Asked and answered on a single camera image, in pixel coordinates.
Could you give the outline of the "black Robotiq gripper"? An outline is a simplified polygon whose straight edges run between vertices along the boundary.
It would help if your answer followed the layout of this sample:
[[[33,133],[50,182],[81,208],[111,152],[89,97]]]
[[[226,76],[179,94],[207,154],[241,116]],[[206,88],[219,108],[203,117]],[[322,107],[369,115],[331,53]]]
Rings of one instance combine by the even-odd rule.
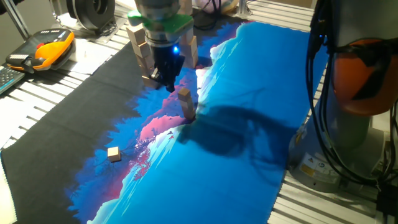
[[[155,69],[150,79],[161,84],[166,83],[166,90],[170,93],[175,91],[175,79],[180,74],[185,57],[180,54],[178,43],[170,46],[152,47],[152,56]]]

